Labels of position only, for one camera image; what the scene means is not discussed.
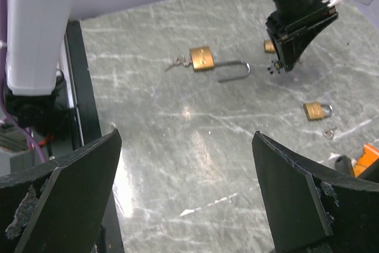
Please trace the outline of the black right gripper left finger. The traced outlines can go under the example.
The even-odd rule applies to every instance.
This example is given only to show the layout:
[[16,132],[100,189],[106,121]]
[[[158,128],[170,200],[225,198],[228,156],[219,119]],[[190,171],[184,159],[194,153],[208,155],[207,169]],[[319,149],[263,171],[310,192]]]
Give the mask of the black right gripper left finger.
[[1,252],[91,252],[121,151],[117,129],[1,177]]

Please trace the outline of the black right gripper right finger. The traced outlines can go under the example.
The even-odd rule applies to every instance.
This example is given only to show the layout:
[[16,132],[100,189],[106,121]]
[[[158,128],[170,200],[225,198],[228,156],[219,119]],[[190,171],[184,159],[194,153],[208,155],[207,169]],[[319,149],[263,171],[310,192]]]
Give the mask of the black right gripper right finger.
[[358,177],[256,132],[255,169],[275,252],[377,252],[378,166]]

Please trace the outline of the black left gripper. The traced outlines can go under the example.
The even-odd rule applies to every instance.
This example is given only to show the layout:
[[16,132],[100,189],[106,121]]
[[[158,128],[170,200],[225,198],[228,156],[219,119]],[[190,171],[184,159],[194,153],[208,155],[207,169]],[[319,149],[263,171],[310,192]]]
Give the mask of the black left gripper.
[[322,0],[273,0],[276,10],[266,27],[278,59],[275,69],[292,71],[309,44],[338,19],[335,7]]

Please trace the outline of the small brass padlock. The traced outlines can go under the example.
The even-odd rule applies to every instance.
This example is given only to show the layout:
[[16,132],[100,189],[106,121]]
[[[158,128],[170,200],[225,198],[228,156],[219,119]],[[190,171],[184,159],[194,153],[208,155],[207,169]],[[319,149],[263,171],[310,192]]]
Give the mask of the small brass padlock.
[[275,46],[271,40],[264,40],[264,52],[276,53]]

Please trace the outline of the medium brass padlock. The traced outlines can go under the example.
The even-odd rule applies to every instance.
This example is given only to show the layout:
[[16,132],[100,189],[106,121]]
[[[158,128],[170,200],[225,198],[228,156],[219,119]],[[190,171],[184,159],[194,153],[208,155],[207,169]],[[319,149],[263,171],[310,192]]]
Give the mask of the medium brass padlock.
[[332,116],[334,113],[331,105],[320,102],[304,103],[303,109],[308,121],[322,120]]

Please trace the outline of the large brass padlock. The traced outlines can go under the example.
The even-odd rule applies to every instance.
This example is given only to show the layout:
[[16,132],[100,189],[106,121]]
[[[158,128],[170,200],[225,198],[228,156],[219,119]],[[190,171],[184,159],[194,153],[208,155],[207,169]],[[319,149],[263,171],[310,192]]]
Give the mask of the large brass padlock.
[[227,62],[215,62],[213,54],[208,46],[195,47],[189,50],[190,62],[194,72],[208,71],[225,66],[244,66],[246,71],[241,75],[219,78],[218,82],[229,82],[247,78],[251,73],[250,64],[242,60],[231,60]]

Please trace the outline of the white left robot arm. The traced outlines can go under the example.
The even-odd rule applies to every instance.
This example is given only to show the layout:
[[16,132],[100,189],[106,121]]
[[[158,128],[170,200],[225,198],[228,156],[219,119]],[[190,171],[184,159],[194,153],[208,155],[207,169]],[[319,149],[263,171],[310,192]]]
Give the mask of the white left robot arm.
[[[1,108],[25,136],[47,122],[55,103],[56,65],[70,20],[97,17],[162,0],[1,0]],[[309,44],[304,34],[335,17],[336,0],[273,0],[267,30],[290,71]]]

